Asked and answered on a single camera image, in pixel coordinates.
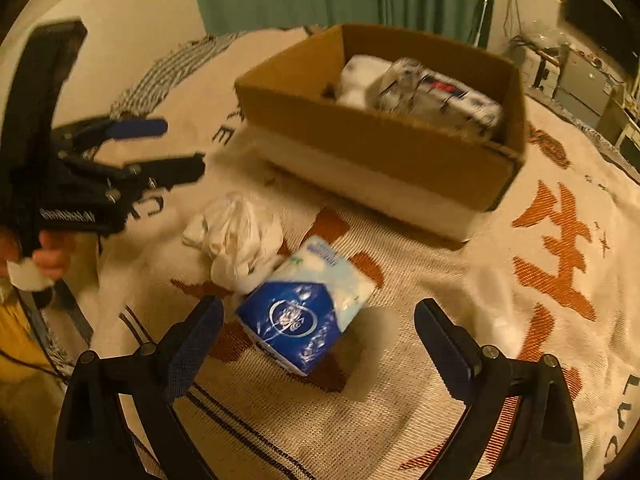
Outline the person's left hand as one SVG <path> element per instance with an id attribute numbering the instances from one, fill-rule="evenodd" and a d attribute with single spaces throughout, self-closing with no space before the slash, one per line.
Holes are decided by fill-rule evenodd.
<path id="1" fill-rule="evenodd" d="M 70 267 L 70 260 L 76 248 L 76 237 L 72 232 L 41 231 L 40 248 L 32 253 L 37 269 L 53 281 L 62 278 Z M 21 258 L 21 248 L 17 237 L 7 228 L 1 228 L 1 276 L 9 275 L 8 263 Z"/>

